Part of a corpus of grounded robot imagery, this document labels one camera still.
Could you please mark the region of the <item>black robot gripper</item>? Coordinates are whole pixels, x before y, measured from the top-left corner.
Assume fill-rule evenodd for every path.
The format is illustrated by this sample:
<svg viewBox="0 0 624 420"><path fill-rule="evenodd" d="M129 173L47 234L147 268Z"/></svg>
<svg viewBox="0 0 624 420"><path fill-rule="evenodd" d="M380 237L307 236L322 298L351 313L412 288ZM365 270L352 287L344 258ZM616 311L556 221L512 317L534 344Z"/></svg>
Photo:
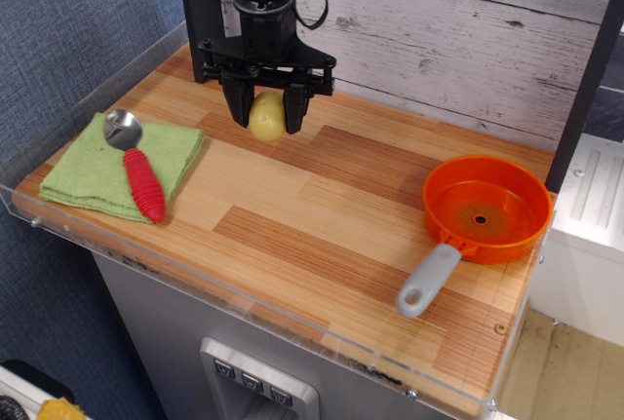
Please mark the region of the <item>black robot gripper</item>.
<svg viewBox="0 0 624 420"><path fill-rule="evenodd" d="M286 131L298 133L312 96L333 93L336 59L298 38L295 0L232 0L232 4L240 34L199 43L203 75L221 78L231 117L243 128L250 121L254 83L284 89Z"/></svg>

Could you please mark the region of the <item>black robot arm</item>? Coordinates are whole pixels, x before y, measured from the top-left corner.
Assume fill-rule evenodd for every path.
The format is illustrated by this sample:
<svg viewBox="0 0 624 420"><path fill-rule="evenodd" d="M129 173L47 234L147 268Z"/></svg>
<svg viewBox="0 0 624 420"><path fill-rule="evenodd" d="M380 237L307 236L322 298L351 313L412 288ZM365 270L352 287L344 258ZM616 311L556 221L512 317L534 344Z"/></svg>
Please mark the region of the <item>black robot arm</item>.
<svg viewBox="0 0 624 420"><path fill-rule="evenodd" d="M203 75L216 79L233 120L247 127L257 85L279 89L284 103L286 132L301 130L314 95L331 95L336 59L303 43L297 27L315 30L329 9L309 23L296 0L232 0L239 14L241 34L199 44L204 54Z"/></svg>

